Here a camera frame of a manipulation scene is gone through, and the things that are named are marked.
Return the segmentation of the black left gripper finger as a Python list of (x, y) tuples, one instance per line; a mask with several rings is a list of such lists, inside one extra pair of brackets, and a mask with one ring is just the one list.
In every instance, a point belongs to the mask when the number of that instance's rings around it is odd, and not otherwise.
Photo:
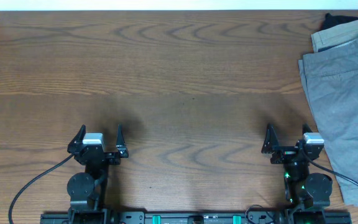
[(116, 148), (119, 153), (126, 153), (126, 143), (122, 133), (122, 126), (120, 124), (117, 127)]
[(70, 141), (69, 148), (76, 148), (83, 142), (83, 138), (86, 134), (86, 126), (83, 124), (75, 137)]

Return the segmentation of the grey shorts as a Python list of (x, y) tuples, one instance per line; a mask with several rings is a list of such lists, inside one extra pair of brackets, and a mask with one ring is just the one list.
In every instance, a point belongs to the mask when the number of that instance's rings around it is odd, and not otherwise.
[(331, 167), (358, 182), (358, 40), (305, 54), (298, 66)]

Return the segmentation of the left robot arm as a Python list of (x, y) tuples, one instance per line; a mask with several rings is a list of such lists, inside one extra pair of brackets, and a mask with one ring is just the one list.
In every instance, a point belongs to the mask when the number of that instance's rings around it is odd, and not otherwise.
[(104, 148), (103, 134), (87, 133), (85, 125), (68, 144), (67, 151), (85, 166), (85, 171), (73, 175), (67, 183), (70, 208), (65, 223), (119, 223), (117, 213), (104, 207), (104, 199), (109, 167), (117, 166), (121, 159), (129, 157), (121, 125), (117, 129), (117, 150), (105, 152)]

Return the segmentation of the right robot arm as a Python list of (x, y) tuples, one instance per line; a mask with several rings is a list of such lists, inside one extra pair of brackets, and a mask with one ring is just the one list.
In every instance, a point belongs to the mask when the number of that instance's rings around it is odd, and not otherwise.
[(266, 128), (261, 153), (272, 156), (271, 164), (283, 166), (285, 198), (291, 203), (291, 207), (275, 212), (273, 223), (326, 223), (324, 209), (330, 205), (333, 181), (326, 174), (309, 170), (323, 149), (324, 139), (307, 124), (302, 134), (294, 146), (281, 146), (273, 125)]

